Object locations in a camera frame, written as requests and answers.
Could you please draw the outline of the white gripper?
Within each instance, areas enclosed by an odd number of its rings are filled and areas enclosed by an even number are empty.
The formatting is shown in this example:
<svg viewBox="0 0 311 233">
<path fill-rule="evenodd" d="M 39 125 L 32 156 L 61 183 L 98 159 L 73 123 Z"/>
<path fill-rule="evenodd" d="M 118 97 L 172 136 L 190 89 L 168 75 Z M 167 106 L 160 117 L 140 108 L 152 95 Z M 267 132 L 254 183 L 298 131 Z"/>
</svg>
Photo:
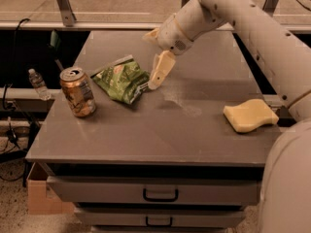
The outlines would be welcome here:
<svg viewBox="0 0 311 233">
<path fill-rule="evenodd" d="M 184 54 L 192 47 L 193 41 L 183 32 L 176 15 L 169 17 L 160 27 L 146 33 L 142 39 L 151 44 L 158 44 L 163 50 L 156 54 L 148 87 L 155 90 L 161 86 L 176 63 L 176 56 Z"/>
</svg>

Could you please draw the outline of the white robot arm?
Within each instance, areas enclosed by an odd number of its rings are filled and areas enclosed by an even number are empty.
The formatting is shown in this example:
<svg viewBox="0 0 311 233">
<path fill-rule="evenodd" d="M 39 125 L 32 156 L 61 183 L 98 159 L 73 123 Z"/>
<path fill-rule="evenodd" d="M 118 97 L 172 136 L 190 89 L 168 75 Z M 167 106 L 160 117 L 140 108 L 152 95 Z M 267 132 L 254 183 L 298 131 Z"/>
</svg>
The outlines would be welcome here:
<svg viewBox="0 0 311 233">
<path fill-rule="evenodd" d="M 163 50 L 156 89 L 203 33 L 229 23 L 295 119 L 266 160 L 258 233 L 311 233 L 311 49 L 252 0 L 190 0 L 144 39 Z"/>
</svg>

